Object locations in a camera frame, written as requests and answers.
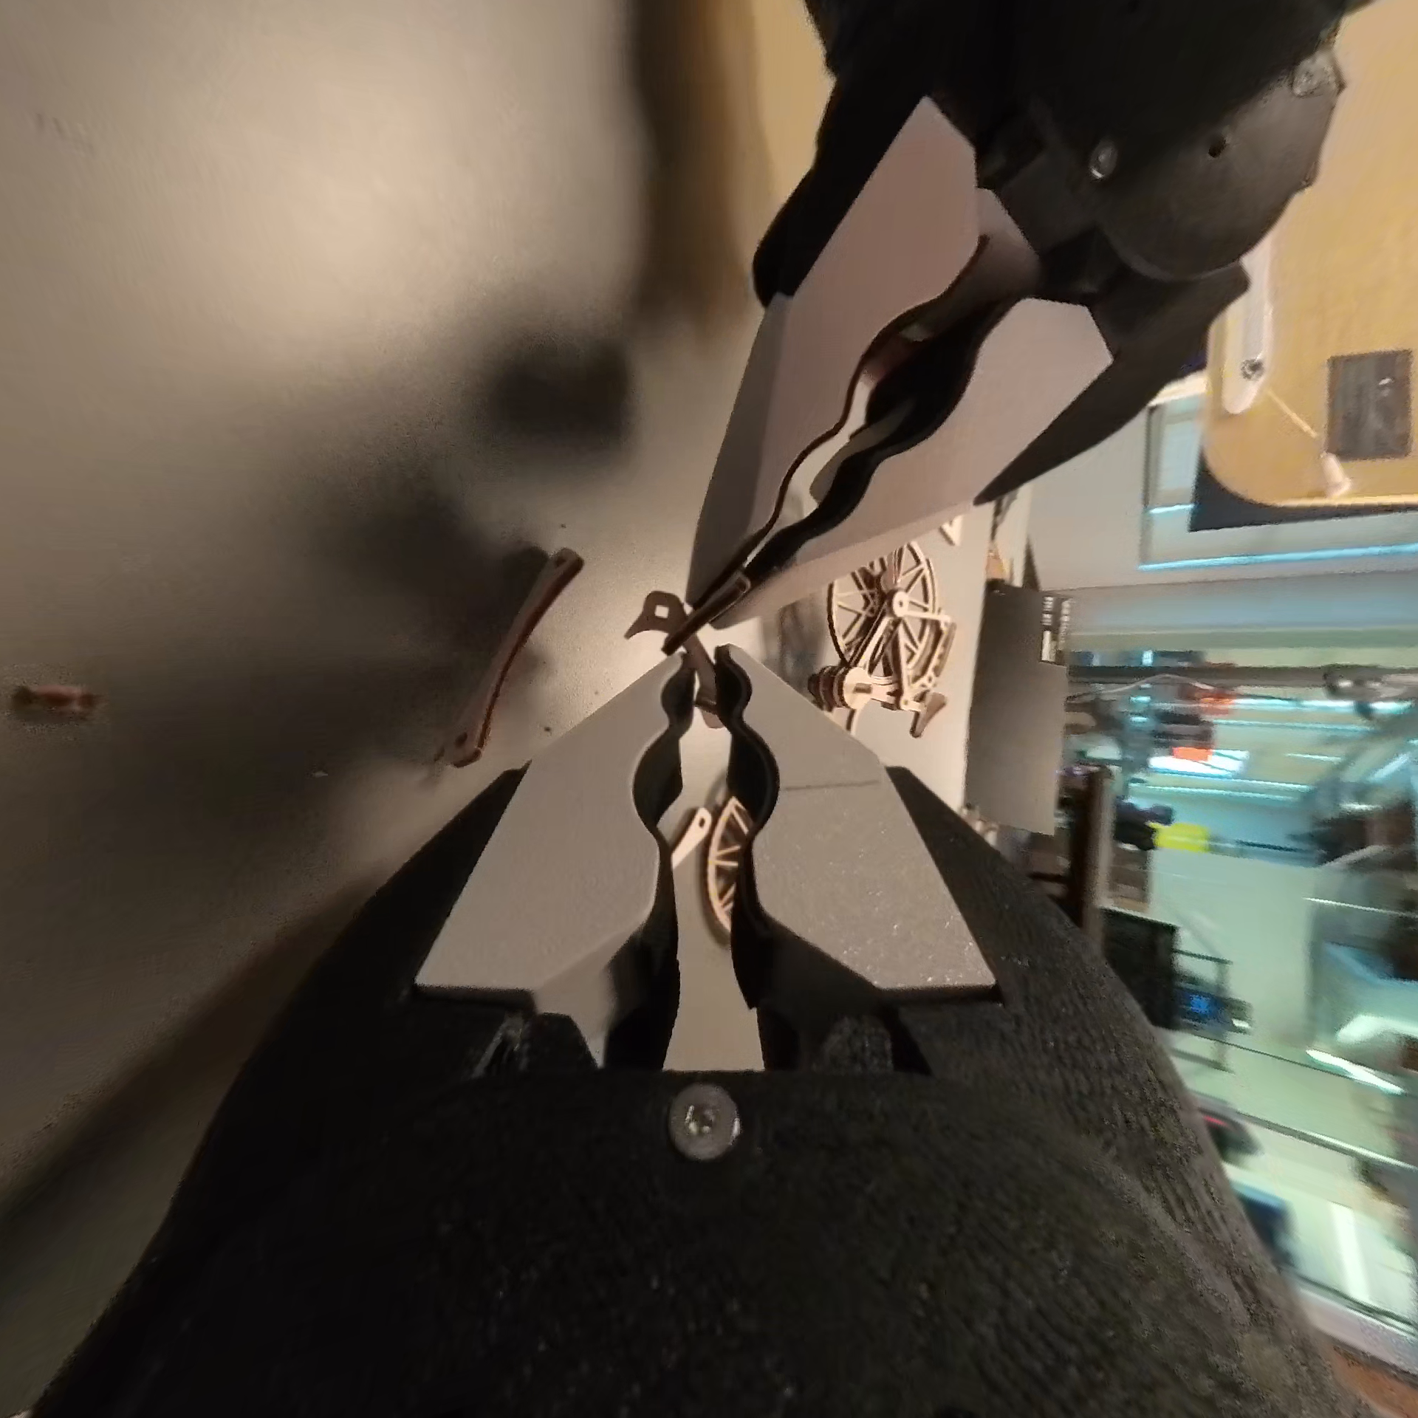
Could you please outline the dark wall plaque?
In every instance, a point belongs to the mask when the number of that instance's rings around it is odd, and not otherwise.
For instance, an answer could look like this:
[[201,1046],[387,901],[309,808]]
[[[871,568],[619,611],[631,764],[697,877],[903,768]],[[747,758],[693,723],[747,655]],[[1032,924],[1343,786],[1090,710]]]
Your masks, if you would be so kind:
[[1340,354],[1328,361],[1328,454],[1343,464],[1413,454],[1413,349]]

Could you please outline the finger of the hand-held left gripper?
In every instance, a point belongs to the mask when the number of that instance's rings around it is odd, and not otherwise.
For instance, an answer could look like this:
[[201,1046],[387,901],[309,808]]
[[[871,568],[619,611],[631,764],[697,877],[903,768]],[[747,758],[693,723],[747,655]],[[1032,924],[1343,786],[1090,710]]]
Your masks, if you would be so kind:
[[798,290],[765,307],[703,493],[688,607],[710,607],[784,526],[796,471],[846,426],[871,348],[951,290],[981,235],[974,148],[925,98]]
[[1112,368],[1087,307],[1026,298],[965,343],[940,340],[876,386],[800,518],[775,518],[710,592],[716,630],[763,618],[974,507]]

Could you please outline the wooden bicycle model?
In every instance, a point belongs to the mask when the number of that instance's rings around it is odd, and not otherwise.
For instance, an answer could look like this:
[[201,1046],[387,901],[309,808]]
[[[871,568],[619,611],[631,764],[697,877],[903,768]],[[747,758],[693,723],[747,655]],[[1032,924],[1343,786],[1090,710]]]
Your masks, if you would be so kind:
[[862,720],[899,717],[921,739],[949,707],[941,676],[956,620],[921,542],[784,607],[760,639],[760,661],[849,736]]

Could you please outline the curved wooden strip part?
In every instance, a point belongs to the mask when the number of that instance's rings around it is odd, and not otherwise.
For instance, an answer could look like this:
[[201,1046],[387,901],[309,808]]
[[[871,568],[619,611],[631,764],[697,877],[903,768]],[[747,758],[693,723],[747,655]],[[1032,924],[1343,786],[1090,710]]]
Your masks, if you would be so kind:
[[504,698],[506,679],[523,654],[532,633],[541,626],[544,616],[556,607],[559,593],[581,576],[582,555],[575,548],[559,548],[531,592],[512,611],[506,630],[494,641],[485,671],[476,676],[466,707],[456,713],[451,733],[441,742],[440,761],[448,768],[469,768],[482,758],[498,701]]

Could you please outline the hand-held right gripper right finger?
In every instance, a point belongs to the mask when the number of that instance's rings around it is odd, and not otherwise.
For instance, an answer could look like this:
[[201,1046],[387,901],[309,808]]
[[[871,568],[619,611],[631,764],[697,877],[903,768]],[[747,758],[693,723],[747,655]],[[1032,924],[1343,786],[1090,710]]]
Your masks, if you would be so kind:
[[996,971],[885,764],[743,648],[716,655],[750,827],[732,964],[750,1008],[987,999]]

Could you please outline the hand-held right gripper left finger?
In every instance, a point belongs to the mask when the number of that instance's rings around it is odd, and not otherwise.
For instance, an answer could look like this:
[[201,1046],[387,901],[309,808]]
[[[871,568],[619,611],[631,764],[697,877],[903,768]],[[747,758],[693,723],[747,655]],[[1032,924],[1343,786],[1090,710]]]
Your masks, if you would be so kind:
[[694,671],[666,658],[523,770],[416,989],[613,1036],[675,949],[660,821],[681,796]]

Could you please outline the small wooden stand assembly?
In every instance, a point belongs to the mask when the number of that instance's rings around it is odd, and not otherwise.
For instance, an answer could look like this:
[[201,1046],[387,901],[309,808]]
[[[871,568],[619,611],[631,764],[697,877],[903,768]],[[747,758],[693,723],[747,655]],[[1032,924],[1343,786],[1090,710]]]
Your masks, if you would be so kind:
[[701,714],[710,730],[725,730],[747,739],[747,707],[754,683],[732,645],[706,648],[701,633],[726,608],[740,607],[754,579],[744,571],[726,574],[703,601],[688,607],[681,593],[647,592],[643,611],[626,630],[626,639],[660,633],[662,655],[669,661],[666,686],[657,692],[657,707],[675,733],[685,733],[693,714]]

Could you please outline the dark model kit box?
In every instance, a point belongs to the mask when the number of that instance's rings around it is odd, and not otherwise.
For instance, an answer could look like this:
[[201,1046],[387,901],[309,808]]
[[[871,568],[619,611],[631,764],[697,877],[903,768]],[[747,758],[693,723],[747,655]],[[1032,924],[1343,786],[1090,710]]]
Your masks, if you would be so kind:
[[1054,835],[1068,714],[1072,601],[987,582],[971,686],[965,805],[1019,833]]

